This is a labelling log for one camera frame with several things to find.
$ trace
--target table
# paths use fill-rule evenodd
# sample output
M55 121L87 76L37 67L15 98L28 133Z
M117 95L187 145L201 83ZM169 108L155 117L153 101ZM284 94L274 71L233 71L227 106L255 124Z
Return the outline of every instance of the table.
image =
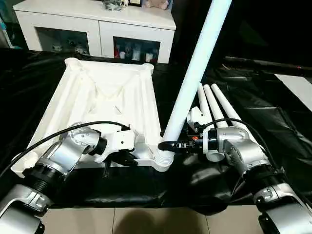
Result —
M0 167L21 152L35 132L64 70L64 59L121 62L75 54L1 49L0 106L2 119ZM166 127L186 68L156 64L153 73L159 120ZM291 183L308 197L312 191L312 112L275 75L263 72L208 69L203 83L217 83L241 118L267 142L275 161ZM166 173L150 167L78 169L67 180L54 208L68 207L180 207L203 214L227 205L252 204L245 188L231 198L238 174L226 162L204 160L185 165L189 155L175 157ZM13 173L0 181L0 197L16 182Z

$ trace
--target white plastic tray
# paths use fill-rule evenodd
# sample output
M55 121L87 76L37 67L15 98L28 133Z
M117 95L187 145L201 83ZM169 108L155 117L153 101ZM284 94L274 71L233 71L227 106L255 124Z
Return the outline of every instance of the white plastic tray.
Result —
M159 166L153 154L161 141L160 124L152 83L153 65L130 65L65 60L66 70L28 146L62 130L75 122L110 120L131 126L137 134L135 150L139 166L152 166L158 171L168 167ZM91 126L107 134L119 131L119 126L101 124ZM34 166L38 158L58 138L34 149L12 167L21 173ZM77 168L103 167L85 156Z

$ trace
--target white cabinet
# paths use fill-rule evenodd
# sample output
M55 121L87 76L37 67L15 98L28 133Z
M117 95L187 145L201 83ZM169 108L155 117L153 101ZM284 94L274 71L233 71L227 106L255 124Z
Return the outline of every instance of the white cabinet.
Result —
M97 20L23 11L16 14L30 50L69 52L82 48L87 54L102 56Z
M25 0L14 10L30 50L169 61L176 25L168 10L107 11L94 0Z

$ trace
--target stuffed toy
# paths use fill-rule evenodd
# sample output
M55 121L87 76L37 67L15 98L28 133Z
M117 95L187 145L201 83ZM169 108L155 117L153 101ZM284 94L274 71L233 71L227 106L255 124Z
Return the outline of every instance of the stuffed toy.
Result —
M147 7L158 7L160 9L166 10L169 2L168 0L146 0L145 5Z

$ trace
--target cabinet door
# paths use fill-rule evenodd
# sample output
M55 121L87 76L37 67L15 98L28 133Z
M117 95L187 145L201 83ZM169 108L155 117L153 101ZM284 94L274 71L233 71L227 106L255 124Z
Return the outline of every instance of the cabinet door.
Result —
M16 11L30 50L102 56L98 21Z
M99 27L103 57L168 63L173 30L104 21Z

